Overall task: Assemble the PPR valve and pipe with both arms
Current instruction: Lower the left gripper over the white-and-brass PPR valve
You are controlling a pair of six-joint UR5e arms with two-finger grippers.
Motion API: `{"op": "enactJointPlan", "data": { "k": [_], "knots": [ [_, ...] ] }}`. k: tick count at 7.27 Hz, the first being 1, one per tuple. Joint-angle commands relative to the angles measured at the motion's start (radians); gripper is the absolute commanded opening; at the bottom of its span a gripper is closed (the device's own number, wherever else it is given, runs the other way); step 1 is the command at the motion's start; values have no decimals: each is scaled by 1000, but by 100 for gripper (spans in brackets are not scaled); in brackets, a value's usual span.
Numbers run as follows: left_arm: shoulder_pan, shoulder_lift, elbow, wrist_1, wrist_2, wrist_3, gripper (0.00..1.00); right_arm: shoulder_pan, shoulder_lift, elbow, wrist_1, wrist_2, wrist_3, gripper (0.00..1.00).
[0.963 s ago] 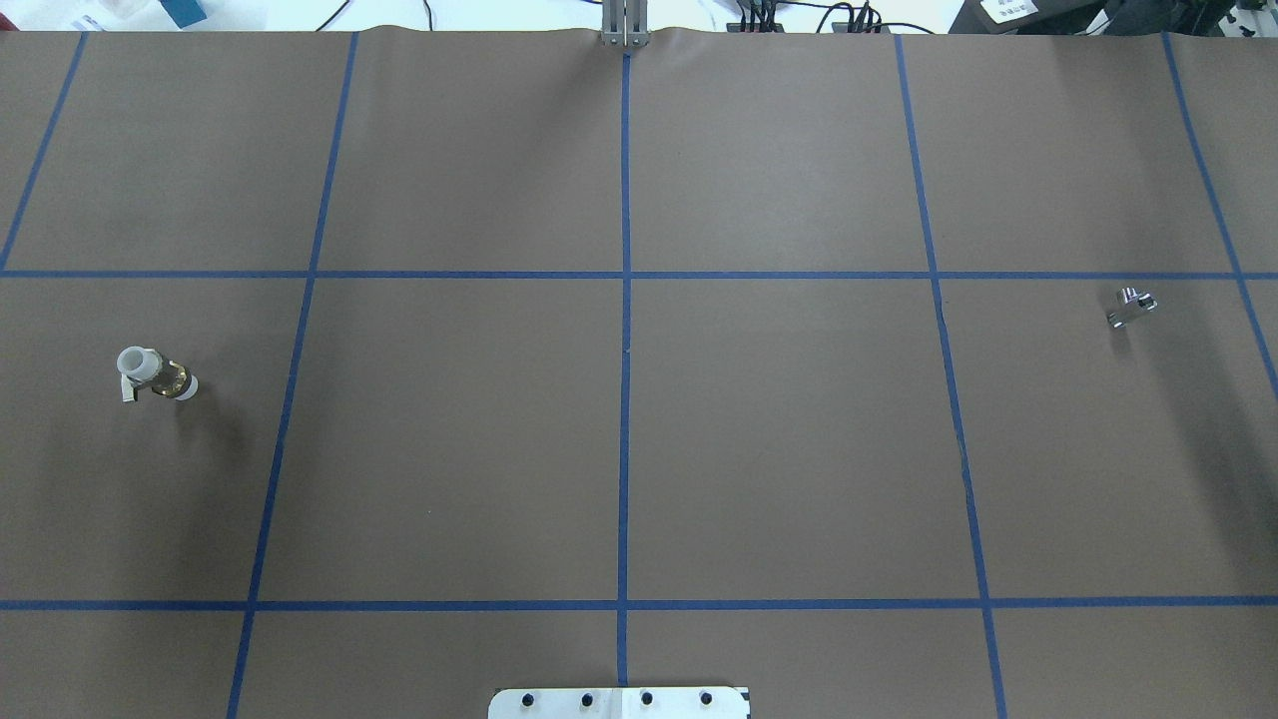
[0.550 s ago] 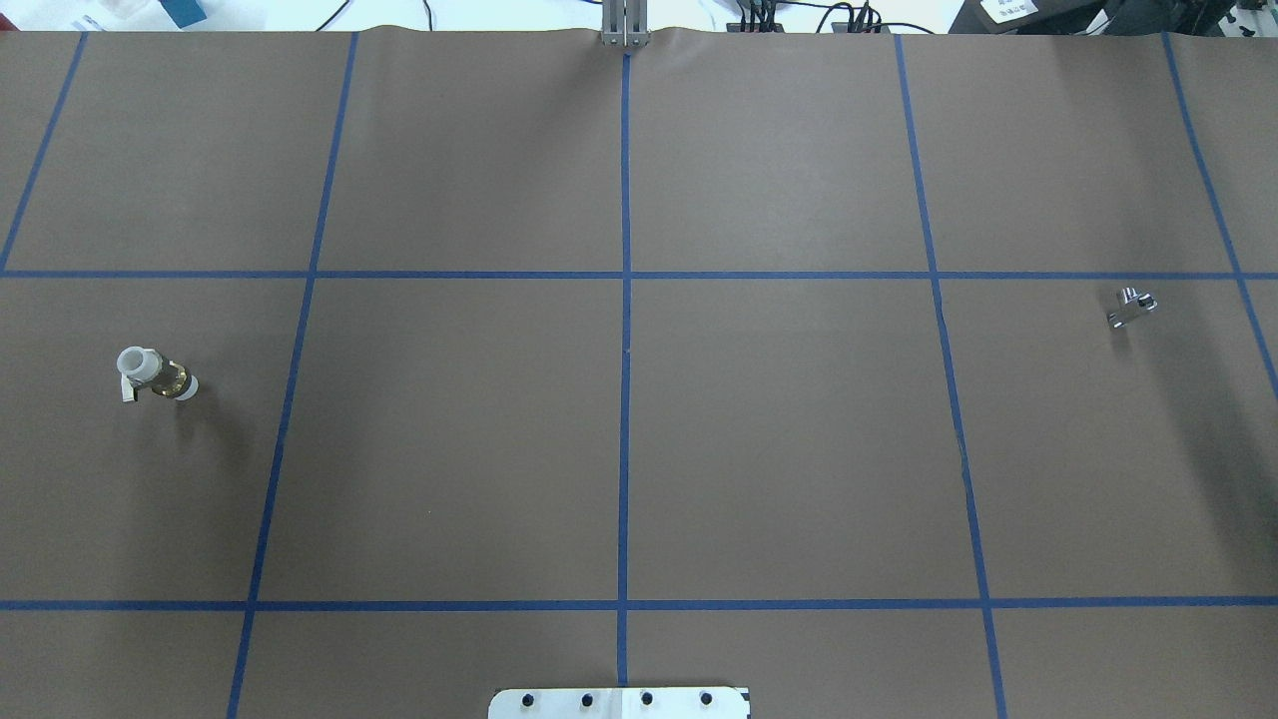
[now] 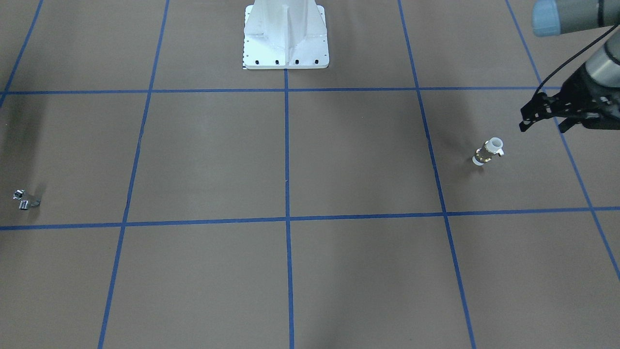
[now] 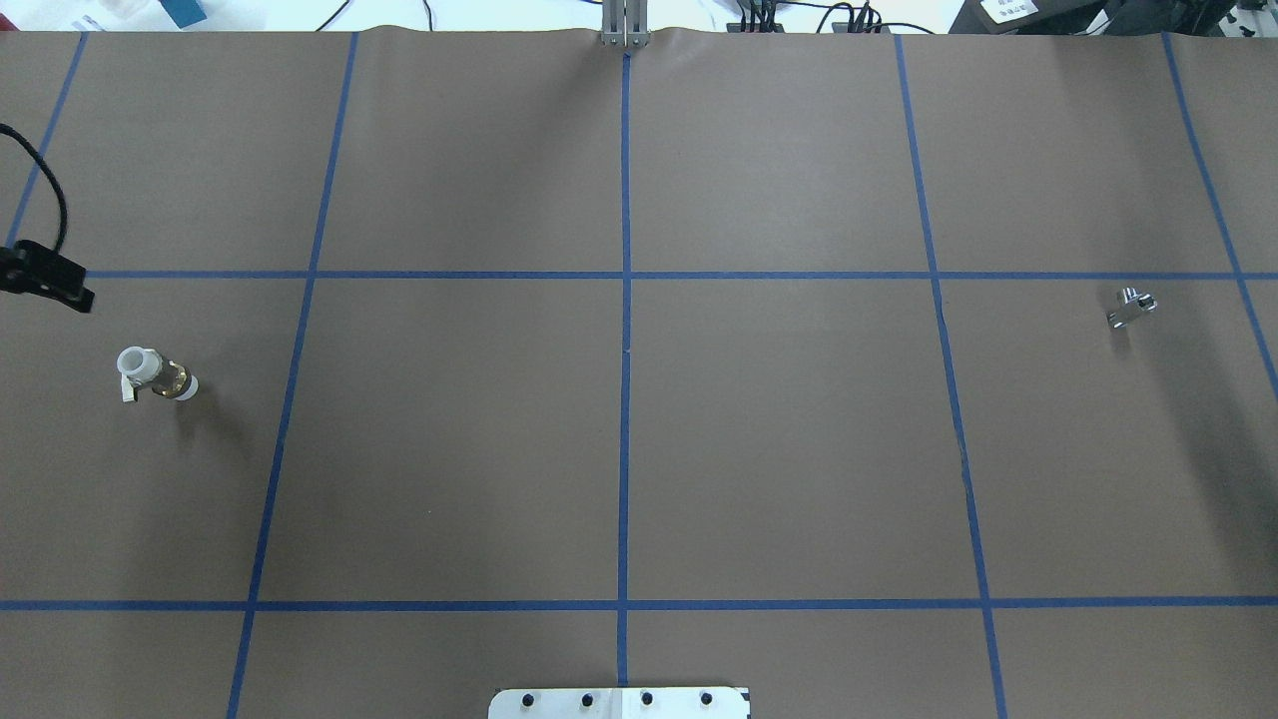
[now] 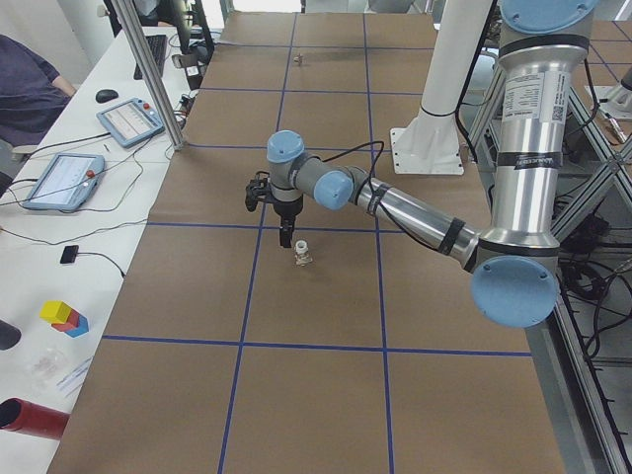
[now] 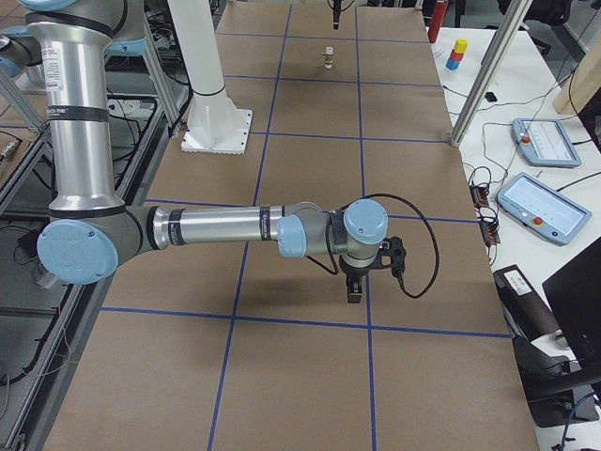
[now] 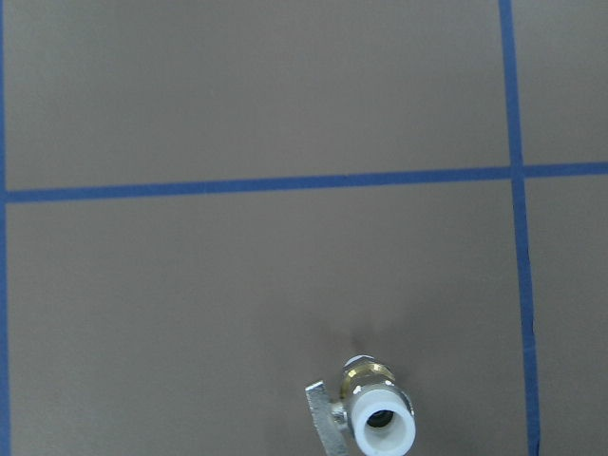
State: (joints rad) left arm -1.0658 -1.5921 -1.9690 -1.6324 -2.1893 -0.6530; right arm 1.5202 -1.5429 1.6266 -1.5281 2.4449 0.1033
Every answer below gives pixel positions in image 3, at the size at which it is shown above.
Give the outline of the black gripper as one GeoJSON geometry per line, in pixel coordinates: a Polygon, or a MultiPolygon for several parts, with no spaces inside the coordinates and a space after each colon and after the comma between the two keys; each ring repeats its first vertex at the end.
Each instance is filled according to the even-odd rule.
{"type": "Polygon", "coordinates": [[[554,96],[537,92],[521,109],[521,132],[526,132],[536,122],[564,118],[558,124],[560,133],[575,125],[587,129],[619,130],[619,89],[598,84],[579,68],[561,86],[554,96]]]}

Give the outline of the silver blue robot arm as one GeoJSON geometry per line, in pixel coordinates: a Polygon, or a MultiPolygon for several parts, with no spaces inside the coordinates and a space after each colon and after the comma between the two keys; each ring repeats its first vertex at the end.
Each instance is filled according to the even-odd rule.
{"type": "Polygon", "coordinates": [[[567,132],[576,125],[587,129],[618,130],[620,127],[620,53],[617,0],[538,0],[532,11],[537,37],[551,37],[606,27],[595,39],[602,46],[580,65],[555,95],[538,86],[521,108],[521,132],[536,122],[561,118],[558,128],[567,132]]]}

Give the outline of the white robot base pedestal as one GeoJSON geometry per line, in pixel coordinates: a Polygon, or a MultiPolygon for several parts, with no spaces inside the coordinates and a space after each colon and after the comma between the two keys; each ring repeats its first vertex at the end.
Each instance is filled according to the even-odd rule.
{"type": "Polygon", "coordinates": [[[256,0],[244,11],[244,69],[324,69],[326,12],[314,0],[256,0]]]}

